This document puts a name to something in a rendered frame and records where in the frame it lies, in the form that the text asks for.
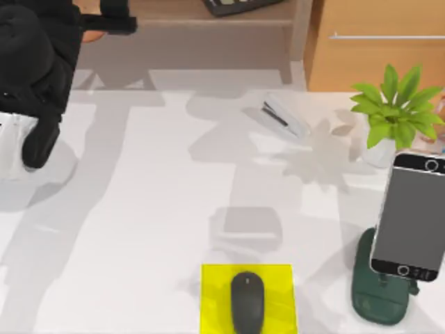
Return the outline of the white stapler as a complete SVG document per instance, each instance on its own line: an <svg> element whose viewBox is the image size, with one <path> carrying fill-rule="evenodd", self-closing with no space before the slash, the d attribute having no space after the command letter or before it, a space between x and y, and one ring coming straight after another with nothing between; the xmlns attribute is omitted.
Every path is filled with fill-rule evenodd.
<svg viewBox="0 0 445 334"><path fill-rule="evenodd" d="M287 105L279 100L278 96L267 93L261 110L296 138L304 138L310 135L307 122L299 115L293 114Z"/></svg>

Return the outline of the black computer mouse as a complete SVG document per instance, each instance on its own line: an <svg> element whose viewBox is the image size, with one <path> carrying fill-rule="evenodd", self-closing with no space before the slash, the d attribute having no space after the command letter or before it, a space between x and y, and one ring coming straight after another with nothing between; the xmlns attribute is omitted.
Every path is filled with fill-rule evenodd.
<svg viewBox="0 0 445 334"><path fill-rule="evenodd" d="M243 271L232 278L230 305L235 334L261 334L265 315L265 287L258 274Z"/></svg>

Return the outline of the flat yellow square mat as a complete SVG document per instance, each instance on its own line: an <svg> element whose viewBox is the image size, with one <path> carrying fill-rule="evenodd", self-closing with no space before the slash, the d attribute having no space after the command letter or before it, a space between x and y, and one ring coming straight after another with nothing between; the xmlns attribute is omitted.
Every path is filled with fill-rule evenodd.
<svg viewBox="0 0 445 334"><path fill-rule="evenodd" d="M235 334L230 283L243 271L258 274L265 287L261 334L298 334L293 273L290 264L203 264L200 289L200 334Z"/></svg>

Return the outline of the green plant in white pot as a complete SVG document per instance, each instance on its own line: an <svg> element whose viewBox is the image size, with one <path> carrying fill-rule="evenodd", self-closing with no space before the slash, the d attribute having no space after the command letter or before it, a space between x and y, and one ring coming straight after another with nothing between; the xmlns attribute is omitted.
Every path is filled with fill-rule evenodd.
<svg viewBox="0 0 445 334"><path fill-rule="evenodd" d="M445 119L432 100L445 91L443 86L420 88L422 67L415 65L402 77L387 64L379 86L367 82L353 85L351 111L366 117L367 135L362 151L364 162L387 168L395 154L410 149L420 134L430 141L439 138Z"/></svg>

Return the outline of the dark green phone stand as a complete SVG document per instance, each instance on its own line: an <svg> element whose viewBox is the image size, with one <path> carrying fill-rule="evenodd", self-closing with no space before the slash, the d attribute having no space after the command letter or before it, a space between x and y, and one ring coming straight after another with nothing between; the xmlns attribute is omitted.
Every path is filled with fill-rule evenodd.
<svg viewBox="0 0 445 334"><path fill-rule="evenodd" d="M405 317L411 296L419 293L418 283L376 273L370 267L375 228L365 230L356 247L350 288L354 311L374 324L394 326Z"/></svg>

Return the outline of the wooden open shelf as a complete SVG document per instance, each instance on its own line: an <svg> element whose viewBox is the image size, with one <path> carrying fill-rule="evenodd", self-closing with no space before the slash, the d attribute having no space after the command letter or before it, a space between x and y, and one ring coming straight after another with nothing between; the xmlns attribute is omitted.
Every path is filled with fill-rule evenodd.
<svg viewBox="0 0 445 334"><path fill-rule="evenodd" d="M109 88L147 81L150 70L278 70L289 84L304 2L217 18L203 0L129 0L138 31L84 44L79 68L94 70Z"/></svg>

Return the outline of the black keyboard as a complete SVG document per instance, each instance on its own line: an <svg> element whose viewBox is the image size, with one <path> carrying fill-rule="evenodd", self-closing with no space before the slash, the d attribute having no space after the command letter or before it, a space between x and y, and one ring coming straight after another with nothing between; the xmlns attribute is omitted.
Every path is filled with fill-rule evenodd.
<svg viewBox="0 0 445 334"><path fill-rule="evenodd" d="M284 0L202 0L214 17L227 17L247 13L282 3Z"/></svg>

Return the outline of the wooden cupboard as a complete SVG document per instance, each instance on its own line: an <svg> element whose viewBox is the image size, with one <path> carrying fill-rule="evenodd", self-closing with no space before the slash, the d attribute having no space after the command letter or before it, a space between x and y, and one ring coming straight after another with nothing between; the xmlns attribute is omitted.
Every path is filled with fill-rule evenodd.
<svg viewBox="0 0 445 334"><path fill-rule="evenodd" d="M307 89L379 85L387 64L422 67L420 86L445 86L445 40L331 40L339 35L445 35L445 0L312 0L303 56Z"/></svg>

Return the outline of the black and grey phone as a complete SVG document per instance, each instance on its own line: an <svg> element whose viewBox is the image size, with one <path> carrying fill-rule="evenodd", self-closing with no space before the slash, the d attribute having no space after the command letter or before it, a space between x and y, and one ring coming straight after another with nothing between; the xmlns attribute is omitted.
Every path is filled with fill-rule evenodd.
<svg viewBox="0 0 445 334"><path fill-rule="evenodd" d="M445 156L395 155L371 247L378 273L432 282L445 256Z"/></svg>

